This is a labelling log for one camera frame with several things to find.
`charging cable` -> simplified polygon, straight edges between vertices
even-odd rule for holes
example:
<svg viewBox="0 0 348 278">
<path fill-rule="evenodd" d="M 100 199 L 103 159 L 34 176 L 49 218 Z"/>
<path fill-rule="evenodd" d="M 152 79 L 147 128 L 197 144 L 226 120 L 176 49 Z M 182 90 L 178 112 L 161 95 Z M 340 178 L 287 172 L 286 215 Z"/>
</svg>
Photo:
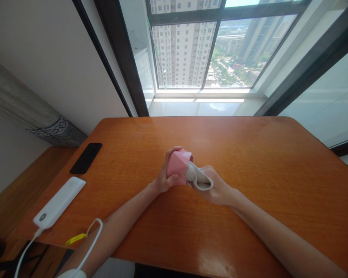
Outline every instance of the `charging cable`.
<svg viewBox="0 0 348 278">
<path fill-rule="evenodd" d="M 37 232 L 36 232 L 35 235 L 34 235 L 34 238 L 30 241 L 30 243 L 27 245 L 27 247 L 25 248 L 25 250 L 22 252 L 22 255 L 20 256 L 20 259 L 19 259 L 19 262 L 18 262 L 18 265 L 17 265 L 17 269 L 15 270 L 14 278 L 17 278 L 17 277 L 18 277 L 19 268 L 20 268 L 20 265 L 21 265 L 21 263 L 22 263 L 24 254 L 26 253 L 27 249 L 28 249 L 28 248 L 30 247 L 30 245 L 34 242 L 35 238 L 37 238 L 38 236 L 40 236 L 42 232 L 43 232 L 42 229 L 38 229 Z"/>
<path fill-rule="evenodd" d="M 99 223 L 99 230 L 98 230 L 98 233 L 92 243 L 92 245 L 90 246 L 88 252 L 86 253 L 84 259 L 81 261 L 81 263 L 79 264 L 79 266 L 77 267 L 76 271 L 74 272 L 73 276 L 71 278 L 74 278 L 76 276 L 76 274 L 80 271 L 80 269 L 82 268 L 82 266 L 84 265 L 86 259 L 89 257 L 90 255 L 90 252 L 93 250 L 94 248 L 94 245 L 96 244 L 97 242 L 97 239 L 99 238 L 99 235 L 101 234 L 101 231 L 102 231 L 102 228 L 103 228 L 103 222 L 99 219 L 99 218 L 96 218 L 93 223 L 89 226 L 88 228 L 88 231 L 86 232 L 86 236 L 89 235 L 89 231 L 91 229 L 91 227 L 94 225 L 95 222 L 98 222 Z M 43 232 L 42 229 L 38 229 L 37 232 L 35 233 L 34 235 L 34 238 L 30 241 L 30 243 L 27 245 L 27 247 L 25 248 L 25 250 L 23 251 L 22 255 L 20 256 L 20 259 L 19 259 L 19 262 L 18 262 L 18 265 L 17 265 L 17 269 L 15 271 L 15 275 L 14 275 L 14 278 L 17 278 L 18 277 L 18 273 L 19 273 L 19 268 L 20 268 L 20 265 L 22 263 L 22 260 L 23 260 L 23 257 L 24 257 L 24 254 L 26 253 L 26 251 L 28 250 L 28 248 L 30 247 L 30 245 L 34 242 L 34 240 L 41 235 L 41 233 Z"/>
</svg>

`pink object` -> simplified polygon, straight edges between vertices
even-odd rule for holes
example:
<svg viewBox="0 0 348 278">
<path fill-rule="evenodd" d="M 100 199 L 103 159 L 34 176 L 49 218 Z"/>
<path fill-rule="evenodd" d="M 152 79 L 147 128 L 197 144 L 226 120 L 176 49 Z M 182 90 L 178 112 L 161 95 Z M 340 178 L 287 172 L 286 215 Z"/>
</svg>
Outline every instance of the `pink object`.
<svg viewBox="0 0 348 278">
<path fill-rule="evenodd" d="M 180 149 L 175 151 L 170 155 L 169 161 L 167 163 L 166 173 L 170 177 L 174 174 L 178 174 L 179 178 L 176 181 L 176 185 L 185 185 L 187 183 L 187 178 L 185 174 L 188 169 L 188 162 L 193 162 L 192 153 L 186 151 L 185 149 Z"/>
</svg>

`white power bank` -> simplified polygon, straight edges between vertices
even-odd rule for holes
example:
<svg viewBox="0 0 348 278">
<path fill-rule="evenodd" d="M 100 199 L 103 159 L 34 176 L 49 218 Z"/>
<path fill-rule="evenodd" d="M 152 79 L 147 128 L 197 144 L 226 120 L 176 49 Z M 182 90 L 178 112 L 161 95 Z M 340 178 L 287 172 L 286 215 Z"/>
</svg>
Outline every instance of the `white power bank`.
<svg viewBox="0 0 348 278">
<path fill-rule="evenodd" d="M 34 223 L 42 230 L 53 226 L 85 184 L 86 182 L 79 178 L 70 178 L 36 215 Z"/>
</svg>

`smartphone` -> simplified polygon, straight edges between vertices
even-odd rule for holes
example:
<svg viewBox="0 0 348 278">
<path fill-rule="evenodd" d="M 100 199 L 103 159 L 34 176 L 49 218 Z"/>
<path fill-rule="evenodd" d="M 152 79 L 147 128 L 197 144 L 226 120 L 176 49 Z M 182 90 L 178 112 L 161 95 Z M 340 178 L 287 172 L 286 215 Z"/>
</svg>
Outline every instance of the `smartphone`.
<svg viewBox="0 0 348 278">
<path fill-rule="evenodd" d="M 85 174 L 102 147 L 102 143 L 90 143 L 72 166 L 71 174 Z"/>
</svg>

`pink and white object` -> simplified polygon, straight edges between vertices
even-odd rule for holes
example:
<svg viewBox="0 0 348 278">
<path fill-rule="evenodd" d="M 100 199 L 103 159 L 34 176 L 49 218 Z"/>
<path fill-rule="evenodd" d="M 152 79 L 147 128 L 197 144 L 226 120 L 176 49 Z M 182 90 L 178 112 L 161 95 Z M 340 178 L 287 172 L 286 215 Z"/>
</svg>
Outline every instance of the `pink and white object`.
<svg viewBox="0 0 348 278">
<path fill-rule="evenodd" d="M 176 185 L 189 184 L 191 181 L 193 185 L 199 190 L 210 190 L 213 188 L 213 181 L 204 173 L 202 168 L 198 168 L 193 163 L 193 156 L 191 152 L 185 149 L 174 151 L 169 158 L 166 168 L 167 176 L 178 174 L 179 178 Z"/>
</svg>

